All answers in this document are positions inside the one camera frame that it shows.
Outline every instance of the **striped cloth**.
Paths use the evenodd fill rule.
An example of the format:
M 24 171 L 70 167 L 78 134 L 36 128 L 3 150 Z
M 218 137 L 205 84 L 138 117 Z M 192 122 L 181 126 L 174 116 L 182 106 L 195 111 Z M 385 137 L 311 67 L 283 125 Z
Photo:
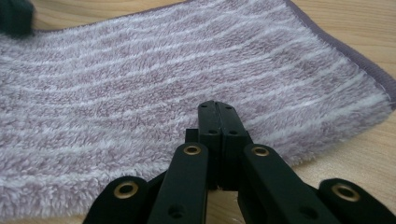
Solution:
M 233 105 L 293 165 L 383 121 L 396 82 L 289 0 L 195 0 L 0 35 L 0 219 L 83 214 L 164 171 L 198 104 Z

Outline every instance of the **metal ring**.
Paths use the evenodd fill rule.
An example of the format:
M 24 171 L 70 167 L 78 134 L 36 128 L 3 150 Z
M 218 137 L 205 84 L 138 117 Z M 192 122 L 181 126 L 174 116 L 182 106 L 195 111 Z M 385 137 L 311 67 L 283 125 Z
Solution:
M 121 192 L 121 189 L 123 187 L 132 187 L 131 190 L 128 190 L 127 192 Z M 137 193 L 137 190 L 139 187 L 134 181 L 125 181 L 120 183 L 115 189 L 114 189 L 114 196 L 119 199 L 127 199 L 131 198 Z
M 254 147 L 253 149 L 251 149 L 251 151 L 256 156 L 268 156 L 270 154 L 270 151 L 268 151 L 268 149 L 265 147 Z
M 356 190 L 344 184 L 336 184 L 332 186 L 332 192 L 334 192 L 338 197 L 353 203 L 361 199 L 361 196 Z
M 183 149 L 183 151 L 187 155 L 194 156 L 194 155 L 197 155 L 197 154 L 201 153 L 201 148 L 197 147 L 197 146 L 188 146 L 188 147 L 185 147 Z

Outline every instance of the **fluffy fabric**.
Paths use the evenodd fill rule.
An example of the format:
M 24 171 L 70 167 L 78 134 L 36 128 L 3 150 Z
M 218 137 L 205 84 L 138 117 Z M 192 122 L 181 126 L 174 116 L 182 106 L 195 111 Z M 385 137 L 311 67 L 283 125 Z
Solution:
M 0 219 L 88 211 L 122 175 L 164 171 L 196 107 L 233 105 L 289 163 L 384 120 L 396 82 L 283 0 L 197 0 L 0 35 Z

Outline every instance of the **table surface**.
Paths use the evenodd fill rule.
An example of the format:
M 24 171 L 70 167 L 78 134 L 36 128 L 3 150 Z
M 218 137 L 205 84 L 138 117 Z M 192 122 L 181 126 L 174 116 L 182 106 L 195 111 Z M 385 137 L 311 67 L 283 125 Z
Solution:
M 61 29 L 102 21 L 181 0 L 32 0 L 35 28 Z M 330 35 L 396 78 L 396 1 L 294 0 Z M 306 183 L 340 177 L 374 195 L 396 214 L 396 113 L 370 131 L 339 144 L 314 161 L 293 167 Z M 31 218 L 7 224 L 77 224 L 84 216 Z M 234 192 L 210 192 L 206 223 L 244 223 Z

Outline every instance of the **wooden surface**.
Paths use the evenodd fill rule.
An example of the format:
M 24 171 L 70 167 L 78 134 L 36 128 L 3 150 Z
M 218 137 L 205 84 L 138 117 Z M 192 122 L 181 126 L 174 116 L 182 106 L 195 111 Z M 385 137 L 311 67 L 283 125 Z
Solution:
M 178 0 L 32 0 L 35 28 L 59 29 L 102 21 Z M 326 32 L 396 78 L 396 1 L 294 0 Z M 341 177 L 360 185 L 396 213 L 396 113 L 333 151 L 293 168 L 314 187 Z M 244 223 L 232 192 L 209 193 L 206 223 Z M 77 224 L 84 216 L 24 219 L 7 224 Z

